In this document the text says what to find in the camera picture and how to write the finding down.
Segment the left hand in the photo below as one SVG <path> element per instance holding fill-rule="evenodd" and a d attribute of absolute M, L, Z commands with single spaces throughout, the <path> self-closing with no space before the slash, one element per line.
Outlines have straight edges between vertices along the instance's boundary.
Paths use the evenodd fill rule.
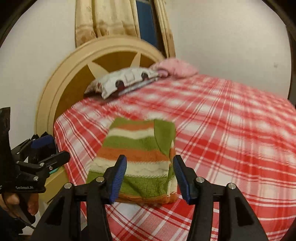
<path fill-rule="evenodd" d="M 35 216 L 39 210 L 39 194 L 29 193 L 26 201 L 27 211 L 30 215 Z M 15 193 L 1 194 L 1 208 L 13 218 L 17 218 L 22 215 L 22 210 L 20 209 L 20 199 Z"/>

